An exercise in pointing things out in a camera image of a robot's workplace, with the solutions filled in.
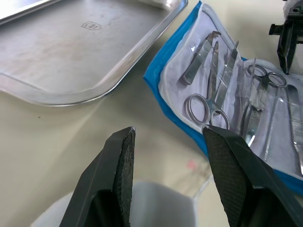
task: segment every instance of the tray logo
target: tray logo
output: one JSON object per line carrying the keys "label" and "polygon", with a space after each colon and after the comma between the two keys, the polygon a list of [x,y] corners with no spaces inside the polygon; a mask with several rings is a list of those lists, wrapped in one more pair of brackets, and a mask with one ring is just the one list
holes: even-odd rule
{"label": "tray logo", "polygon": [[89,30],[98,30],[101,28],[101,25],[97,24],[95,22],[88,21],[88,22],[84,23],[81,27],[89,29]]}

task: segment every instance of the metal instrument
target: metal instrument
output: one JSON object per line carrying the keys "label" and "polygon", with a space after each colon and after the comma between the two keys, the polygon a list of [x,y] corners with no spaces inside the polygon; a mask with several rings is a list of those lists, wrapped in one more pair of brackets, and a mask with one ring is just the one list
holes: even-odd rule
{"label": "metal instrument", "polygon": [[[218,56],[219,56],[219,43],[217,41],[214,45],[214,51],[213,51],[213,55],[212,55],[212,64],[211,64],[211,69],[210,69],[210,74],[209,74],[209,79],[208,79],[208,87],[207,87],[207,97],[204,98],[200,94],[192,94],[186,100],[186,107],[187,107],[189,117],[195,123],[212,125],[214,114],[217,113],[223,117],[223,119],[225,120],[225,123],[226,123],[226,128],[229,129],[230,123],[229,123],[227,115],[214,102],[215,91],[216,91],[216,82],[217,82],[217,73],[218,73],[218,64],[219,64]],[[201,101],[205,108],[205,115],[204,115],[204,119],[202,121],[197,119],[192,111],[191,103],[194,98]]]}
{"label": "metal instrument", "polygon": [[189,64],[188,68],[180,77],[179,81],[187,86],[191,85],[194,81],[194,78],[200,68],[201,65],[204,65],[204,62],[207,58],[208,53],[212,49],[213,39],[216,38],[218,35],[221,35],[220,32],[213,31],[210,33],[205,40],[202,40],[197,48],[195,49],[193,59]]}
{"label": "metal instrument", "polygon": [[287,101],[290,116],[291,139],[298,153],[301,174],[303,175],[303,119],[298,90],[293,85],[287,85]]}
{"label": "metal instrument", "polygon": [[221,81],[220,81],[220,84],[219,84],[219,87],[217,90],[217,94],[215,96],[215,102],[219,109],[221,109],[223,106],[225,96],[226,96],[226,93],[228,90],[229,82],[231,81],[231,78],[232,78],[232,71],[235,66],[235,62],[236,62],[237,55],[238,55],[238,52],[237,52],[238,44],[239,44],[239,41],[236,42],[235,47],[232,49],[232,51],[229,55],[229,58],[225,65],[225,68],[224,68],[224,71],[222,74],[222,78],[221,78]]}
{"label": "metal instrument", "polygon": [[[256,75],[254,69],[259,69],[261,75]],[[268,86],[276,88],[276,98],[270,116],[269,130],[267,132],[265,143],[265,157],[267,158],[269,141],[271,140],[272,134],[273,116],[276,111],[277,97],[279,95],[280,89],[286,86],[286,80],[282,75],[275,72],[267,72],[265,68],[255,64],[248,66],[247,71],[250,75],[252,75],[252,81],[254,79],[259,81],[257,87],[254,87],[252,83],[252,86],[250,88],[250,100],[244,111],[244,117],[241,124],[241,136],[245,139],[248,146],[250,146],[255,139],[258,125],[261,120],[261,115],[265,109],[265,103],[268,96]]]}

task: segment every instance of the metal tray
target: metal tray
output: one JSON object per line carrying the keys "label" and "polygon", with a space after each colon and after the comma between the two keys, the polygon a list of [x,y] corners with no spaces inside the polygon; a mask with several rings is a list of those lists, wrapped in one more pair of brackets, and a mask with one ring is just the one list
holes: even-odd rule
{"label": "metal tray", "polygon": [[187,5],[167,2],[62,0],[10,16],[0,26],[0,90],[50,106],[105,96]]}

